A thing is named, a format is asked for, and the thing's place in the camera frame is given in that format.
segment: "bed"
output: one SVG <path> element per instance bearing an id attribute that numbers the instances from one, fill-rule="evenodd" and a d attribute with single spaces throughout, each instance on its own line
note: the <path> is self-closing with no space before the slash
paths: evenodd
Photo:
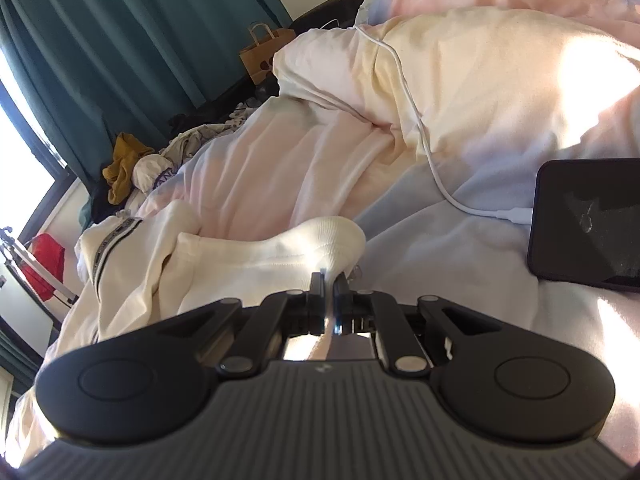
<path id="1" fill-rule="evenodd" d="M 531 207 L 546 160 L 639 156 L 636 1 L 366 0 L 359 20 L 398 51 L 456 199 Z M 137 216 L 185 202 L 198 217 L 185 224 L 193 234 L 247 242 L 317 217 L 353 219 L 366 236 L 353 288 L 404 303 L 436 294 L 593 353 L 617 389 L 600 438 L 625 461 L 640 460 L 640 296 L 542 282 L 526 267 L 526 227 L 452 208 L 391 60 L 357 31 L 301 35 L 275 56 L 274 73 L 280 97 L 198 152 Z M 142 316 L 122 323 L 90 289 L 46 362 L 177 312 L 159 314 L 149 299 Z M 120 316 L 115 332 L 107 315 Z M 14 465 L 49 441 L 33 413 L 27 394 L 7 443 Z"/>

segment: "curtain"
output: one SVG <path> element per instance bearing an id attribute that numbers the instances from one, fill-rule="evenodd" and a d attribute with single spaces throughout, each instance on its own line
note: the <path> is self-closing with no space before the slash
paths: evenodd
<path id="1" fill-rule="evenodd" d="M 279 0 L 0 0 L 0 46 L 91 191 L 119 132 L 162 148 L 167 119 L 242 77 L 251 22 L 287 27 L 290 17 Z"/>

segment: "ribbed gray surface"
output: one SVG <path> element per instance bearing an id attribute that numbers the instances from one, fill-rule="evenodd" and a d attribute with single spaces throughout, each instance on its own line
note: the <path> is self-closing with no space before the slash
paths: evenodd
<path id="1" fill-rule="evenodd" d="M 273 362 L 225 383 L 167 438 L 128 449 L 57 441 L 20 471 L 26 480 L 612 480 L 626 470 L 593 440 L 556 450 L 486 441 L 452 422 L 426 384 L 360 361 Z"/>

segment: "bag handle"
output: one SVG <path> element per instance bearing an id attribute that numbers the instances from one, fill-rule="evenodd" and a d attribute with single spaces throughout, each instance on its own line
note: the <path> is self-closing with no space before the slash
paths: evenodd
<path id="1" fill-rule="evenodd" d="M 255 25 L 252 25 L 251 27 L 249 27 L 249 34 L 251 35 L 252 38 L 254 38 L 255 44 L 256 46 L 260 46 L 260 41 L 258 41 L 258 38 L 255 35 L 254 30 L 257 27 L 264 27 L 264 30 L 266 30 L 269 35 L 271 36 L 272 40 L 275 40 L 276 37 L 273 35 L 273 32 L 271 31 L 271 28 L 269 27 L 269 25 L 267 25 L 266 23 L 255 23 Z"/>

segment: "smartphone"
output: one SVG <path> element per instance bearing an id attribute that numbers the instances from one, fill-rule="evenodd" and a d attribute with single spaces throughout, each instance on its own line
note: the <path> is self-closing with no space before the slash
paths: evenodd
<path id="1" fill-rule="evenodd" d="M 527 265 L 546 280 L 640 291 L 640 158 L 544 164 Z"/>

